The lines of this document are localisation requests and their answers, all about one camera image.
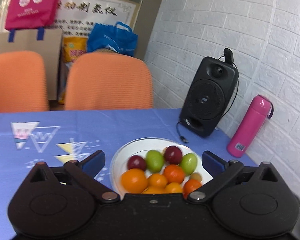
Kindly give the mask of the small yellow green fruit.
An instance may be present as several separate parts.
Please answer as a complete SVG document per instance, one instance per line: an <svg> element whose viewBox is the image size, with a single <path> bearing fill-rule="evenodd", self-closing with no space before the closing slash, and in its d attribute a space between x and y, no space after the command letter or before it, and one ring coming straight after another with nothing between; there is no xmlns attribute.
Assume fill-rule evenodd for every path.
<svg viewBox="0 0 300 240"><path fill-rule="evenodd" d="M196 181L198 181L198 182L202 182L202 176L199 174L199 173L197 173L197 172L194 172L193 174L191 174L190 175L190 179L194 179L194 180L196 180Z"/></svg>

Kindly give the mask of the green apple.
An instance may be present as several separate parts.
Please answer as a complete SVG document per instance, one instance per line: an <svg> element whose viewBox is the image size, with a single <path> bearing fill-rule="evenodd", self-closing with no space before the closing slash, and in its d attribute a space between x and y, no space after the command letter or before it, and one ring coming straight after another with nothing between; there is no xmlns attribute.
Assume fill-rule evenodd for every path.
<svg viewBox="0 0 300 240"><path fill-rule="evenodd" d="M165 164L163 155L157 150L150 150L146 153L147 168L151 173L158 173Z"/></svg>
<svg viewBox="0 0 300 240"><path fill-rule="evenodd" d="M183 156L179 166L182 168L186 176L193 174L197 167L197 157L194 153L188 153Z"/></svg>

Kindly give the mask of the orange mandarin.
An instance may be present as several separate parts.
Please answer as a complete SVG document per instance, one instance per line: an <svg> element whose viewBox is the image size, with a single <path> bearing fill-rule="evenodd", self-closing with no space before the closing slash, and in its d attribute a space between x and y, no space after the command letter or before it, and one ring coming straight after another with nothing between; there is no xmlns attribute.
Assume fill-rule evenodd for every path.
<svg viewBox="0 0 300 240"><path fill-rule="evenodd" d="M168 165L164 168L163 175L168 183L182 184L185 179L185 173L180 166Z"/></svg>

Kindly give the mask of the large orange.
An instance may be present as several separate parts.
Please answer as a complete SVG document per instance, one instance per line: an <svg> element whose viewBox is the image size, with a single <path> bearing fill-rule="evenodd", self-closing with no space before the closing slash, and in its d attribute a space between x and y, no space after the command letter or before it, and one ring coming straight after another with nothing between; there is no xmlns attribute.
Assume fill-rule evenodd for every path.
<svg viewBox="0 0 300 240"><path fill-rule="evenodd" d="M121 175L121 185L128 193L142 193L148 186L143 170L133 168Z"/></svg>

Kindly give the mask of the dark red plum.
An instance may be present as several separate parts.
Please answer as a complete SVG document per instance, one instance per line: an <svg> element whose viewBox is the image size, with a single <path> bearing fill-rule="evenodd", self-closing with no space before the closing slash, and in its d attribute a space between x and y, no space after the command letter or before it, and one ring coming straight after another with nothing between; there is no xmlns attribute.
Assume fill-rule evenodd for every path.
<svg viewBox="0 0 300 240"><path fill-rule="evenodd" d="M147 164L146 164L146 161L143 159L143 157L141 157L139 155L133 155L128 159L127 169L131 170L134 168L146 171Z"/></svg>
<svg viewBox="0 0 300 240"><path fill-rule="evenodd" d="M179 165L183 159L182 151L177 146L169 146L164 151L164 159L172 165Z"/></svg>

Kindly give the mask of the small orange kumquat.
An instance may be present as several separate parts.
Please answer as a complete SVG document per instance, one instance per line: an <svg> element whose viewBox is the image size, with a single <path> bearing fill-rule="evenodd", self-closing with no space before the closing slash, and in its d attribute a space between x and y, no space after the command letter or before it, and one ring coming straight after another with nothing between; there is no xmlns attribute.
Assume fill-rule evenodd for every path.
<svg viewBox="0 0 300 240"><path fill-rule="evenodd" d="M148 177L148 185L164 189L168 184L167 178L159 173L151 174Z"/></svg>

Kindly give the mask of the blue patterned tablecloth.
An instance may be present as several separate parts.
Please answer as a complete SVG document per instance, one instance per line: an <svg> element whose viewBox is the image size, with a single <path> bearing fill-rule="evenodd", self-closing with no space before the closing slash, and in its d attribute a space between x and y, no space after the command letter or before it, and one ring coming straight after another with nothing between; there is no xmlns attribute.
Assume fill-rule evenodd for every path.
<svg viewBox="0 0 300 240"><path fill-rule="evenodd" d="M72 143L75 155L103 150L106 164L96 177L110 185L110 163L115 152L139 138L164 138L179 142L180 136L197 154L211 151L224 160L229 137L214 131L202 138L178 125L178 109L142 109L113 111L50 111L0 114L0 239L15 233L7 218L7 207L14 193L38 161L61 166L61 144Z"/></svg>

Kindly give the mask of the pink thermos bottle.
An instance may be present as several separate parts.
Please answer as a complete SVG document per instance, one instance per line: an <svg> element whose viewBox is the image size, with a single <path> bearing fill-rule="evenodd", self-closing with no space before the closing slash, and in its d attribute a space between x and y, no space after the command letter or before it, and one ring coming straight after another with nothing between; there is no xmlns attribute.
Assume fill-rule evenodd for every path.
<svg viewBox="0 0 300 240"><path fill-rule="evenodd" d="M266 119L271 119L274 114L273 103L258 94L241 121L237 131L228 143L226 149L234 157L242 157L251 145Z"/></svg>

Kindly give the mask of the right orange chair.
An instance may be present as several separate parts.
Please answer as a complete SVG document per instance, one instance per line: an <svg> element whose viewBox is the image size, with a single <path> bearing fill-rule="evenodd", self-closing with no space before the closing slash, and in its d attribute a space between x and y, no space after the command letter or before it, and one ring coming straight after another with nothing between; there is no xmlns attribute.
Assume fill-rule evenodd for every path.
<svg viewBox="0 0 300 240"><path fill-rule="evenodd" d="M72 65L64 109L113 110L153 108L152 75L134 57L115 53L86 53Z"/></svg>

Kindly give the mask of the orange chair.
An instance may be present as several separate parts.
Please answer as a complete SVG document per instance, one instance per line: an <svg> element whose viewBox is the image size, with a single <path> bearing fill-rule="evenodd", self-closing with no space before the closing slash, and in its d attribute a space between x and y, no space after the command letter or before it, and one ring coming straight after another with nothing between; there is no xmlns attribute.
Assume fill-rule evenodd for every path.
<svg viewBox="0 0 300 240"><path fill-rule="evenodd" d="M64 109L113 110L153 108L152 75L134 57L115 53L86 53L72 65Z"/></svg>
<svg viewBox="0 0 300 240"><path fill-rule="evenodd" d="M43 58L32 51L0 54L0 113L48 110Z"/></svg>

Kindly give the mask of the left orange chair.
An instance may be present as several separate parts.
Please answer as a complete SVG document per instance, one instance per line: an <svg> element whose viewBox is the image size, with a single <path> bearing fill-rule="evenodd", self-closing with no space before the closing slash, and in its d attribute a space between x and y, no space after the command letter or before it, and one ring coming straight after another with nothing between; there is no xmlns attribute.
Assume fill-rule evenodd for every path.
<svg viewBox="0 0 300 240"><path fill-rule="evenodd" d="M48 110L43 58L32 51L0 54L0 113Z"/></svg>

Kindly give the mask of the yellow snack bag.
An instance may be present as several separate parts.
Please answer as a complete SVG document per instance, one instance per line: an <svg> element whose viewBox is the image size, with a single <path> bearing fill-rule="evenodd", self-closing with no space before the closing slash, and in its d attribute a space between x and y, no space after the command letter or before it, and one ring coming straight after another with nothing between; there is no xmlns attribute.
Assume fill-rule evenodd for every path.
<svg viewBox="0 0 300 240"><path fill-rule="evenodd" d="M69 36L63 38L61 65L59 70L58 102L65 103L65 90L72 64L87 52L87 37Z"/></svg>

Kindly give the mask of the blue shopping bag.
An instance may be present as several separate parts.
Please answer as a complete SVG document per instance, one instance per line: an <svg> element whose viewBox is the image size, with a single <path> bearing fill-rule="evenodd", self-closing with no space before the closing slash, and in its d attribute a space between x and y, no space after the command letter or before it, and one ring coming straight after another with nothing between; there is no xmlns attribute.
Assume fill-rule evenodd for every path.
<svg viewBox="0 0 300 240"><path fill-rule="evenodd" d="M115 25L96 23L88 36L87 52L109 49L116 53L134 57L138 35L131 27L116 22Z"/></svg>

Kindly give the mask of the white poster with characters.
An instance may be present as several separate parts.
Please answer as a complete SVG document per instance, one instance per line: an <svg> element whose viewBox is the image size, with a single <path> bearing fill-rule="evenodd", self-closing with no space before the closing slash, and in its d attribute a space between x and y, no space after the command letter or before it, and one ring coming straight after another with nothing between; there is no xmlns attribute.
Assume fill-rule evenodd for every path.
<svg viewBox="0 0 300 240"><path fill-rule="evenodd" d="M95 24L134 26L140 5L128 0L59 0L49 29L62 29L65 37L88 37Z"/></svg>

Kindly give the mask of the magenta tote bag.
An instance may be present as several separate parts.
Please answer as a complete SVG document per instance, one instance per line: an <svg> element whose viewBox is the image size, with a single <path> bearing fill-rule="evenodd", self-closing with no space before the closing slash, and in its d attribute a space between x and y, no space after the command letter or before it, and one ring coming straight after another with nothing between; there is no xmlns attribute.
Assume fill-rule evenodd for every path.
<svg viewBox="0 0 300 240"><path fill-rule="evenodd" d="M6 30L36 29L53 24L59 0L10 0Z"/></svg>

